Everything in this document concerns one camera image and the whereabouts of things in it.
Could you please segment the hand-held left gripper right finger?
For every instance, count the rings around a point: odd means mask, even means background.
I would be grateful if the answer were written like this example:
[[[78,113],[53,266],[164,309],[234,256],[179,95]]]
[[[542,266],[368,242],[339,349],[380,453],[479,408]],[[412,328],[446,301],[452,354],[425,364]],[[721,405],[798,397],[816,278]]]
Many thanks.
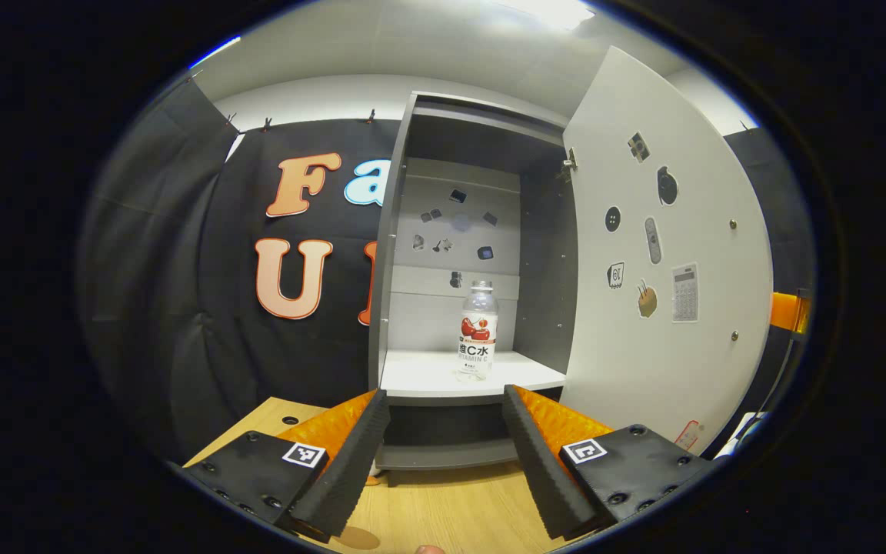
[[[632,519],[714,465],[647,426],[612,430],[519,385],[504,387],[503,417],[551,539]]]

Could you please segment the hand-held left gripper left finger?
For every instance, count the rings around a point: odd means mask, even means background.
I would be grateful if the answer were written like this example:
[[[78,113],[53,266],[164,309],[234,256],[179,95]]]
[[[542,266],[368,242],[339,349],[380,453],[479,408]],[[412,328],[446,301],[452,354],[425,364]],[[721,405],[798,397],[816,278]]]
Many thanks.
[[[344,532],[390,420],[383,389],[333,408],[270,397],[232,425],[206,408],[176,415],[179,476],[259,525],[320,543]]]

